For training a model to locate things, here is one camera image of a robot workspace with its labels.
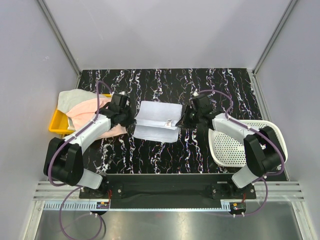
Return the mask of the light blue towel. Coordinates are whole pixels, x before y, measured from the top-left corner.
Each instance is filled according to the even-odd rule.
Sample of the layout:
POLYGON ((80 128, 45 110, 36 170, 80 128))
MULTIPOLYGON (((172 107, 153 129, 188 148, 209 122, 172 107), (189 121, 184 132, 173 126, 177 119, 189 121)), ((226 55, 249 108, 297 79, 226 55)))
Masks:
POLYGON ((182 109, 181 104, 142 101, 135 117, 133 137, 146 141, 175 143, 180 132, 176 123, 181 119, 182 109))

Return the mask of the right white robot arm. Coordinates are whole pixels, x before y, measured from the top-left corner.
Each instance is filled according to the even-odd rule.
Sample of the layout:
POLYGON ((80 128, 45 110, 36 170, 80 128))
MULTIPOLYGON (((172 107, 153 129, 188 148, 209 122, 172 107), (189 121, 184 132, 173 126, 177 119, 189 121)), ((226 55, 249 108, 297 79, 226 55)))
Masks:
POLYGON ((231 177, 227 185, 228 195, 239 198, 249 184, 276 175, 275 170, 284 170, 288 158, 286 144, 277 126, 258 128, 243 123, 226 112, 214 109, 209 97, 200 94, 191 99, 181 119, 175 124, 182 129, 196 129, 203 125, 212 131, 229 136, 243 146, 245 166, 231 177))

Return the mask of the pink towel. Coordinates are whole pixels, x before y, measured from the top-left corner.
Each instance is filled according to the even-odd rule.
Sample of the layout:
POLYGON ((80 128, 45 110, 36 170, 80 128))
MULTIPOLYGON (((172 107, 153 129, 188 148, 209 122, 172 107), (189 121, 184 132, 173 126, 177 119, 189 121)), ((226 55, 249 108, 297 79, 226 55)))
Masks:
MULTIPOLYGON (((76 131, 82 128, 89 120, 91 120, 96 115, 97 103, 97 98, 86 100, 75 105, 66 113, 66 116, 71 119, 76 131)), ((126 133, 126 128, 118 124, 109 131, 104 132, 97 138, 97 140, 112 138, 126 133)))

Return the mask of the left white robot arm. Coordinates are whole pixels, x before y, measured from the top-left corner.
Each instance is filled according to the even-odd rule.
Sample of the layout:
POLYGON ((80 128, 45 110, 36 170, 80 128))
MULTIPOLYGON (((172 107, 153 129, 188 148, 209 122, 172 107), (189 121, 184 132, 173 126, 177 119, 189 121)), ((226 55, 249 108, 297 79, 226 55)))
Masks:
POLYGON ((130 97, 114 93, 111 101, 99 107, 92 119, 74 133, 54 137, 48 144, 43 173, 53 186, 87 187, 97 198, 108 193, 103 176, 84 168, 83 155, 102 134, 117 126, 129 127, 135 123, 130 97))

